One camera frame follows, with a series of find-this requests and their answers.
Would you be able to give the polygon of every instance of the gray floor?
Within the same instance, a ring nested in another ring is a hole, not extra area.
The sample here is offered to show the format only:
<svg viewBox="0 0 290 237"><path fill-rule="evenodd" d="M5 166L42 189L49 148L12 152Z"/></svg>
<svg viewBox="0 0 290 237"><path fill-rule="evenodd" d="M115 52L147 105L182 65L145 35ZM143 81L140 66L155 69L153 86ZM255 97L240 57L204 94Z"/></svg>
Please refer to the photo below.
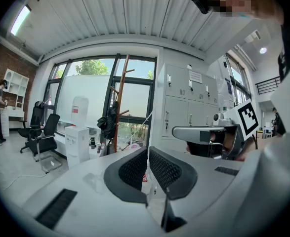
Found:
<svg viewBox="0 0 290 237"><path fill-rule="evenodd" d="M18 206L23 205L37 190L68 170L65 159L49 152L63 164L60 168L44 176L45 173L42 171L40 163L34 161L29 149L23 150L24 153L22 154L20 153L20 149L25 145L25 140L17 132L10 132L6 142L0 146L0 191ZM9 188L4 190L20 175L37 177L21 176Z"/></svg>

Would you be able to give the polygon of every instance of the ceiling light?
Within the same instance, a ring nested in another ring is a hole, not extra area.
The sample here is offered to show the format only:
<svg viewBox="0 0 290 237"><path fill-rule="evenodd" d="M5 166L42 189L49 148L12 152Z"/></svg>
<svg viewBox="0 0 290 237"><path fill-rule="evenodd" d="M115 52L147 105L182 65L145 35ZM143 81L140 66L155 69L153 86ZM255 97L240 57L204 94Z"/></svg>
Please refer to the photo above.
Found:
<svg viewBox="0 0 290 237"><path fill-rule="evenodd" d="M267 51L267 48L266 47L263 47L260 49L260 53L265 53Z"/></svg>
<svg viewBox="0 0 290 237"><path fill-rule="evenodd" d="M14 22L14 25L12 27L11 33L16 35L18 29L22 25L24 19L27 17L27 15L30 13L30 10L27 8L27 6L24 6L20 14L18 15L17 19Z"/></svg>

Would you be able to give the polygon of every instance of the office chair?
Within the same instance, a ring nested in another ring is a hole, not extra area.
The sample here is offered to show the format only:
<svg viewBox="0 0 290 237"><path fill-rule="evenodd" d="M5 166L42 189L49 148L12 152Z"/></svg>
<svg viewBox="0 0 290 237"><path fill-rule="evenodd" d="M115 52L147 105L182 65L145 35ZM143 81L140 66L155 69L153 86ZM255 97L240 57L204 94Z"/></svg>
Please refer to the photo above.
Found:
<svg viewBox="0 0 290 237"><path fill-rule="evenodd" d="M21 148L20 153L23 153L23 149L28 148L28 142L31 140L30 131L31 129L40 128L41 127L41 119L44 115L44 104L43 101L37 101L33 107L33 113L31 118L31 124L29 128L25 127L25 122L27 120L20 120L23 123L23 128L18 130L18 133L27 138L27 142L25 142L25 146ZM41 135L41 131L37 131L37 137Z"/></svg>
<svg viewBox="0 0 290 237"><path fill-rule="evenodd" d="M33 153L34 160L40 162L41 169L46 174L54 169L59 168L62 165L62 163L52 155L45 157L40 156L40 153L47 152L49 150L55 150L57 148L57 143L53 137L55 137L54 133L59 119L59 115L50 114L44 128L31 129L30 131L31 136L34 136L34 140L30 140L28 142L28 146ZM37 132L41 132L42 130L44 132L44 136L36 136Z"/></svg>

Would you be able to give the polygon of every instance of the white box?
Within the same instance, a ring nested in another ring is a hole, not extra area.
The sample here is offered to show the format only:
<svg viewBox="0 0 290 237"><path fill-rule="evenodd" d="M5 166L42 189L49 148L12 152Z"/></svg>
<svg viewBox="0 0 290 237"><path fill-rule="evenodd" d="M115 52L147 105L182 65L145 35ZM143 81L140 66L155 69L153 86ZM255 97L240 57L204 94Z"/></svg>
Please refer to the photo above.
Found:
<svg viewBox="0 0 290 237"><path fill-rule="evenodd" d="M89 128L77 126L65 127L65 145L69 168L90 160Z"/></svg>

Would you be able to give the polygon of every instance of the paper sign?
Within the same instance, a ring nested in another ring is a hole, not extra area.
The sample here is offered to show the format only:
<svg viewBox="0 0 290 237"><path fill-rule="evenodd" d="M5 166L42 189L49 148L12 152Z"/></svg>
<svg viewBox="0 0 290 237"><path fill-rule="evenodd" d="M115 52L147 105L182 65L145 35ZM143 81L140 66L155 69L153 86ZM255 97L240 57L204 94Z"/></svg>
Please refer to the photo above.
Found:
<svg viewBox="0 0 290 237"><path fill-rule="evenodd" d="M191 81L202 83L202 75L194 71L189 71L189 79Z"/></svg>
<svg viewBox="0 0 290 237"><path fill-rule="evenodd" d="M232 86L230 85L230 81L227 78L225 78L225 80L227 82L228 93L229 94L232 94Z"/></svg>

